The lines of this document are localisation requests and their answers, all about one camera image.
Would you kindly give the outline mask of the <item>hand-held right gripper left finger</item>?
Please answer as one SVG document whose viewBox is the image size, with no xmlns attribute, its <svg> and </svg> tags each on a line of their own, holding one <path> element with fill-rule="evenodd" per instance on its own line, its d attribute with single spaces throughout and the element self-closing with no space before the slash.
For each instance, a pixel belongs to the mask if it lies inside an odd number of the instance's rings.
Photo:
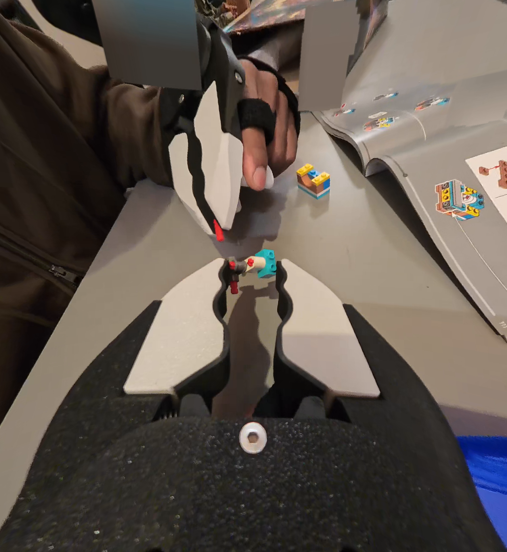
<svg viewBox="0 0 507 552">
<path fill-rule="evenodd" d="M 185 394 L 185 382 L 220 357 L 224 331 L 214 300 L 225 265 L 217 258 L 165 294 L 124 384 L 127 395 Z"/>
</svg>

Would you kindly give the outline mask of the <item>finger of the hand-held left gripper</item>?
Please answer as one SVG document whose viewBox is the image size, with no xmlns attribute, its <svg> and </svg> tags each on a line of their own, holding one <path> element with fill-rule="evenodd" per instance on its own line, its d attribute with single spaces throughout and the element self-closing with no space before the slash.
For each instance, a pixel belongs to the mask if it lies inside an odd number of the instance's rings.
<svg viewBox="0 0 507 552">
<path fill-rule="evenodd" d="M 173 187 L 191 217 L 209 236 L 216 237 L 216 216 L 207 202 L 217 154 L 204 145 L 194 129 L 174 136 L 168 148 Z"/>
<path fill-rule="evenodd" d="M 239 204 L 243 145 L 222 130 L 215 82 L 202 96 L 194 128 L 202 147 L 204 196 L 222 230 L 230 230 Z"/>
</svg>

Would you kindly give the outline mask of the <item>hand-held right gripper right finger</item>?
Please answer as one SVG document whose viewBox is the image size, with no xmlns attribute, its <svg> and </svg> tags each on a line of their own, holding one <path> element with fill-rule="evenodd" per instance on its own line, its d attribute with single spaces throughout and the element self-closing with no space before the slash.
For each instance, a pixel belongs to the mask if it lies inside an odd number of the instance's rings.
<svg viewBox="0 0 507 552">
<path fill-rule="evenodd" d="M 295 372 L 299 383 L 335 396 L 377 398 L 380 389 L 340 298 L 289 259 L 277 268 L 279 293 L 275 380 Z"/>
</svg>

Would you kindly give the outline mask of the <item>small toy brick assembly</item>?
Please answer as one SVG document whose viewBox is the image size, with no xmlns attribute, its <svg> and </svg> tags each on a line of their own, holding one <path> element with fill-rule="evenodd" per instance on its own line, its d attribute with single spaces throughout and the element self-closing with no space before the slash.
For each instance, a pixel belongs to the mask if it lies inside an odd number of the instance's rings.
<svg viewBox="0 0 507 552">
<path fill-rule="evenodd" d="M 230 270 L 229 288 L 233 295 L 238 294 L 240 276 L 255 273 L 258 278 L 263 279 L 270 278 L 277 272 L 277 261 L 273 250 L 263 249 L 243 260 L 229 258 L 227 261 Z"/>
</svg>

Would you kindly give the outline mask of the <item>person's left forearm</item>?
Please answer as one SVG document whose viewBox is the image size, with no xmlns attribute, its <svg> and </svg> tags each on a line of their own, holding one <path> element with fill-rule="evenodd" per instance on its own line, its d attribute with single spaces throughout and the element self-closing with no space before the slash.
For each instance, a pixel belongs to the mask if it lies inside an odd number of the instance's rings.
<svg viewBox="0 0 507 552">
<path fill-rule="evenodd" d="M 169 134 L 162 126 L 165 89 L 107 79 L 100 95 L 102 158 L 124 188 L 141 180 L 172 186 Z"/>
</svg>

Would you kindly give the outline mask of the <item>person's left hand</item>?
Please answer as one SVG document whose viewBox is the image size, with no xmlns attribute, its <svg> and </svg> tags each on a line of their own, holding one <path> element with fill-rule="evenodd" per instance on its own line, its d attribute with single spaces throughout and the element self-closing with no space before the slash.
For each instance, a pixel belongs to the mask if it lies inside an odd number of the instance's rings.
<svg viewBox="0 0 507 552">
<path fill-rule="evenodd" d="M 296 159 L 300 132 L 298 100 L 285 79 L 271 66 L 242 58 L 245 73 L 241 114 L 252 108 L 242 126 L 243 176 L 247 185 L 263 190 L 267 170 L 277 177 Z"/>
</svg>

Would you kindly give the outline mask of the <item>printed cardboard toy box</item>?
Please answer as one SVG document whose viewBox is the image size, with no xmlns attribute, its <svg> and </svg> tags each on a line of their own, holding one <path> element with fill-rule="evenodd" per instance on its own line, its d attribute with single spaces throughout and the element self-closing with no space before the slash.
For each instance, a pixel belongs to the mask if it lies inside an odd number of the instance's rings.
<svg viewBox="0 0 507 552">
<path fill-rule="evenodd" d="M 224 30 L 232 37 L 266 31 L 305 19 L 307 8 L 329 1 L 259 1 L 238 16 Z M 348 57 L 350 71 L 388 15 L 388 1 L 347 1 L 357 22 L 353 25 L 354 50 Z"/>
</svg>

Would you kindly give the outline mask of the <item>colourful toy brick build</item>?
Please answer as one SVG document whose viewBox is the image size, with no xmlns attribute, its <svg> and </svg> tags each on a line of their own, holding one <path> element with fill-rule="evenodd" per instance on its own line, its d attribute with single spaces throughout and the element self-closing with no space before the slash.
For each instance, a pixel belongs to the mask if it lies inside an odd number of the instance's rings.
<svg viewBox="0 0 507 552">
<path fill-rule="evenodd" d="M 310 163 L 297 169 L 296 177 L 298 189 L 309 196 L 320 199 L 329 195 L 331 189 L 331 176 L 327 172 L 319 172 Z"/>
</svg>

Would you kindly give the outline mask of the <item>grey instruction booklet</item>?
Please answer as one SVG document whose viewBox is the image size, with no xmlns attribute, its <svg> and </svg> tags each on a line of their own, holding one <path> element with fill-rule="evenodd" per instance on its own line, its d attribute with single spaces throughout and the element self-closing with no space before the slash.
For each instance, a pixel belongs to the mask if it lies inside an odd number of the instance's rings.
<svg viewBox="0 0 507 552">
<path fill-rule="evenodd" d="M 507 342 L 507 70 L 451 83 L 346 85 L 315 116 L 395 176 L 443 259 Z"/>
</svg>

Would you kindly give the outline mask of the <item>person's brown jacket torso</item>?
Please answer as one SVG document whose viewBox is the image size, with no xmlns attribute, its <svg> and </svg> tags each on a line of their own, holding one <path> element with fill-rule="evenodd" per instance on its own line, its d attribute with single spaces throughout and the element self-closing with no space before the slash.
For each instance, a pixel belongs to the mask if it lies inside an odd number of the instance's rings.
<svg viewBox="0 0 507 552">
<path fill-rule="evenodd" d="M 0 15 L 0 425 L 123 207 L 104 70 Z"/>
</svg>

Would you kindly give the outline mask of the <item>blue plastic bin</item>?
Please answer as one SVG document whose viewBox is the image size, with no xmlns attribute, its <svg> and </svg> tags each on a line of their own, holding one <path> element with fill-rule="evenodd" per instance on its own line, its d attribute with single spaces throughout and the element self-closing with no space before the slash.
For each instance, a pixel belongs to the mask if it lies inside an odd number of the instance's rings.
<svg viewBox="0 0 507 552">
<path fill-rule="evenodd" d="M 459 436 L 479 498 L 507 548 L 507 437 Z"/>
</svg>

